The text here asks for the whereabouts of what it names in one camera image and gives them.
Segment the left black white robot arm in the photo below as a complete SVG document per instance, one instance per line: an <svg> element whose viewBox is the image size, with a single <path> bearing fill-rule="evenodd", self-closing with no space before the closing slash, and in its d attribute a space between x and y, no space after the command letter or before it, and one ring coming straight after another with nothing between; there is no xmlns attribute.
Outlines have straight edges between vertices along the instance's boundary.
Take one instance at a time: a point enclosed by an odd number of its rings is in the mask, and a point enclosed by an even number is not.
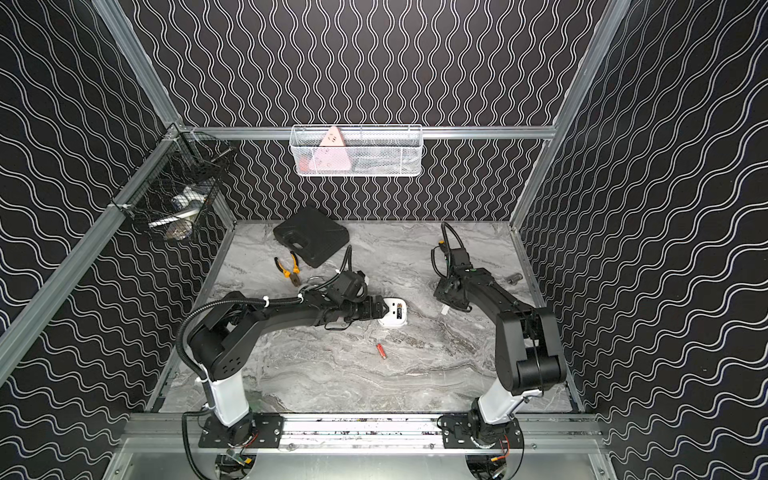
<svg viewBox="0 0 768 480"><path fill-rule="evenodd" d="M214 418L231 428L251 414L242 370L262 336L299 327L331 330L337 322L348 327L378 321L395 313L399 303L370 294L365 274L351 270L293 297L249 298L234 291L194 309L179 327L175 349L203 382Z"/></svg>

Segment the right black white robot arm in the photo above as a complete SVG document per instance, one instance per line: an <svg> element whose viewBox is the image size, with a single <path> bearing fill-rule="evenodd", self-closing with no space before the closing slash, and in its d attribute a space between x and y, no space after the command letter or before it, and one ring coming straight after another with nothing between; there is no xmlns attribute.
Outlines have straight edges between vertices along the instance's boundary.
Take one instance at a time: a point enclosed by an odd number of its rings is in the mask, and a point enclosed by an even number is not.
<svg viewBox="0 0 768 480"><path fill-rule="evenodd" d="M551 310L518 299L485 269L439 279L434 297L454 310L478 309L494 325L496 380L472 406L479 429L508 423L528 398L566 380L564 350Z"/></svg>

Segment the white square alarm clock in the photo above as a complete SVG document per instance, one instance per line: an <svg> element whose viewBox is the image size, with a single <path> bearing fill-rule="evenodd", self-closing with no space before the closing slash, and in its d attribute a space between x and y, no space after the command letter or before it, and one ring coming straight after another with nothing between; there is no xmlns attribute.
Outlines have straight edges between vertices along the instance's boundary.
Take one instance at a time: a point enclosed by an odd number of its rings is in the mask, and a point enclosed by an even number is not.
<svg viewBox="0 0 768 480"><path fill-rule="evenodd" d="M407 303L401 298L394 297L384 298L384 303L386 312L382 318L378 319L379 325L387 329L404 327L408 319Z"/></svg>

